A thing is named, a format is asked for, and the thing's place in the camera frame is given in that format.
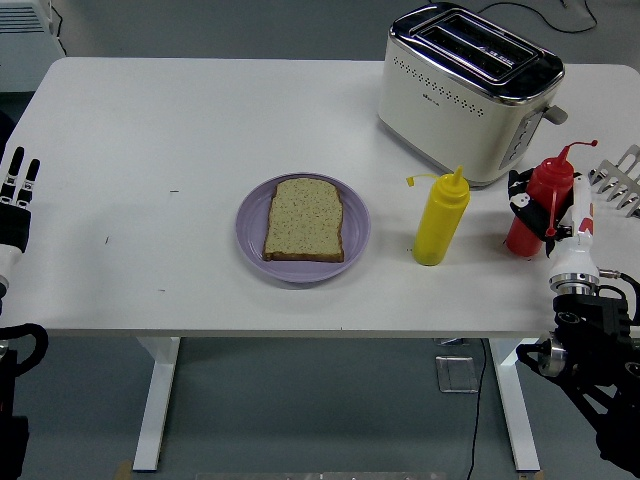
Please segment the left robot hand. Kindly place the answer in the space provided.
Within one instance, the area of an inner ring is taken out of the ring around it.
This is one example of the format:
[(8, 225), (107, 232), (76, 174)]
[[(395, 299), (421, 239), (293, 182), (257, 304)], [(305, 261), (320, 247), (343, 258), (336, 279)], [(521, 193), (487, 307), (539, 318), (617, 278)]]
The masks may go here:
[(34, 185), (40, 160), (32, 159), (21, 177), (25, 150), (15, 149), (7, 174), (1, 183), (1, 284), (9, 288), (13, 267), (25, 253), (29, 240)]

